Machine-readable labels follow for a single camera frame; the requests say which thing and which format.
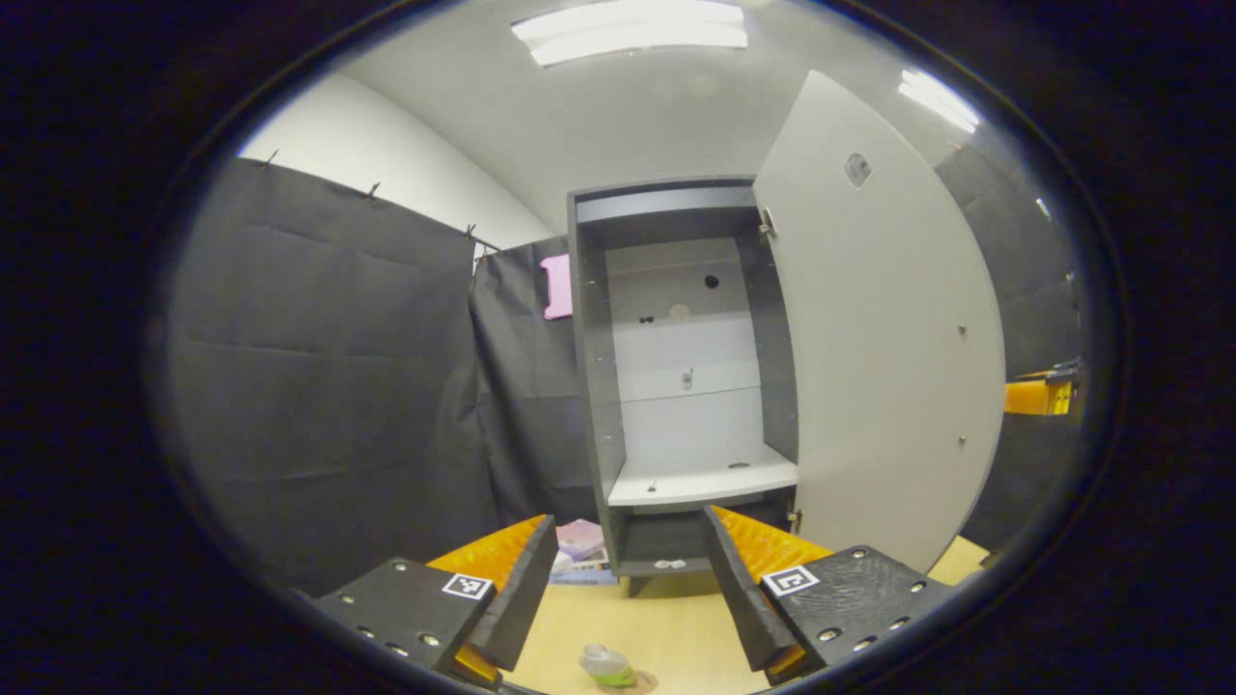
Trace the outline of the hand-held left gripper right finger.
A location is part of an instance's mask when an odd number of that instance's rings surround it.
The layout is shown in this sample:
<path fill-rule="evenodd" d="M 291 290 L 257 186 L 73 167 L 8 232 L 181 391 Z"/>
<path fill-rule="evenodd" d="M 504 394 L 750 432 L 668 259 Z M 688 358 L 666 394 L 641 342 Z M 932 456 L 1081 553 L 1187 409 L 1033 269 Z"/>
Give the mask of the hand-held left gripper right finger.
<path fill-rule="evenodd" d="M 826 550 L 719 506 L 703 528 L 747 664 L 771 686 L 838 670 L 957 594 L 869 545 Z"/>

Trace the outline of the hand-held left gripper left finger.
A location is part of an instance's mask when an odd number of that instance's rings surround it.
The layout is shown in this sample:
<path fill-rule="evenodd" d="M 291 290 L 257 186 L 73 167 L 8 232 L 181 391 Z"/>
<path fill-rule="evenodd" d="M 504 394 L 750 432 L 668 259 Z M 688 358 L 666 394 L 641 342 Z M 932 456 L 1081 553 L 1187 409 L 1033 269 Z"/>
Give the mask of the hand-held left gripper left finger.
<path fill-rule="evenodd" d="M 543 603 L 559 554 L 552 514 L 535 514 L 433 561 L 392 556 L 321 599 L 350 644 L 400 670 L 498 690 Z"/>

